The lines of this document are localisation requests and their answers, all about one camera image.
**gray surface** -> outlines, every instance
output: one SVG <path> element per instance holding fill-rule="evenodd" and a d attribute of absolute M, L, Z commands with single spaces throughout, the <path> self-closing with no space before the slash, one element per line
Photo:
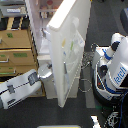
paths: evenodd
<path fill-rule="evenodd" d="M 127 35 L 120 21 L 120 12 L 128 7 L 128 0 L 106 0 L 99 3 L 93 0 L 91 7 L 91 16 L 86 36 L 85 51 L 91 51 L 91 44 L 97 43 L 100 46 L 109 46 L 111 44 L 112 34 L 119 32 Z"/>

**wire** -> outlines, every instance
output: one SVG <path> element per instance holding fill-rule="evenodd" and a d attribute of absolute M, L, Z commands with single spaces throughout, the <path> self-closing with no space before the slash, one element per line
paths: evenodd
<path fill-rule="evenodd" d="M 90 83 L 90 88 L 87 90 L 87 91 L 83 91 L 80 87 L 79 87 L 79 90 L 83 93 L 86 93 L 86 92 L 89 92 L 91 89 L 92 89 L 92 83 L 88 80 L 88 79 L 80 79 L 80 80 L 83 80 L 83 81 L 88 81 Z"/>
<path fill-rule="evenodd" d="M 126 92 L 125 92 L 125 94 L 124 94 L 124 96 L 122 98 L 122 102 L 121 102 L 121 116 L 120 116 L 120 122 L 119 122 L 118 128 L 120 128 L 120 125 L 121 125 L 121 120 L 122 120 L 122 107 L 123 107 L 124 98 L 127 95 L 127 93 L 128 93 L 128 90 L 126 90 Z"/>
<path fill-rule="evenodd" d="M 92 52 L 94 52 L 94 50 L 93 50 L 93 45 L 95 45 L 96 47 L 99 47 L 99 45 L 98 45 L 98 44 L 93 43 L 93 44 L 91 45 L 91 50 L 92 50 Z"/>

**floor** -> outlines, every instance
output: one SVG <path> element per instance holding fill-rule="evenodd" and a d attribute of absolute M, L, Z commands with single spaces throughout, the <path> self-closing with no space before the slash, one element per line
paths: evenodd
<path fill-rule="evenodd" d="M 127 35 L 120 22 L 120 12 L 128 7 L 128 0 L 106 0 L 99 3 L 93 0 L 91 16 L 86 37 L 85 52 L 91 54 L 91 44 L 100 46 L 111 44 L 111 36 L 115 32 Z M 81 79 L 90 77 L 90 67 L 81 71 Z M 80 88 L 88 90 L 90 83 L 80 80 Z M 0 110 L 0 128 L 36 128 L 41 125 L 79 125 L 82 128 L 92 128 L 91 115 L 98 116 L 103 128 L 106 121 L 101 113 L 101 106 L 90 90 L 87 93 L 78 91 L 76 99 L 68 99 L 64 108 L 57 105 L 57 100 L 47 100 L 46 97 L 27 98 L 25 101 L 8 109 Z"/>

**white robot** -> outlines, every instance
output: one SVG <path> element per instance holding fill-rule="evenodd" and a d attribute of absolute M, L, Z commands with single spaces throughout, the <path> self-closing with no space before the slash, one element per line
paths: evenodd
<path fill-rule="evenodd" d="M 115 33 L 111 46 L 96 47 L 92 69 L 96 96 L 104 103 L 117 104 L 128 90 L 128 37 Z"/>

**white panel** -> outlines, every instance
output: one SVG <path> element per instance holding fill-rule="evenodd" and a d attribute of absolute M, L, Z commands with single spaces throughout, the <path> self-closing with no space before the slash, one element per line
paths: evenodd
<path fill-rule="evenodd" d="M 73 85 L 81 65 L 84 43 L 79 32 L 86 39 L 90 7 L 89 0 L 64 0 L 47 26 L 51 34 L 50 55 L 60 107 L 64 107 L 69 93 L 67 87 Z"/>

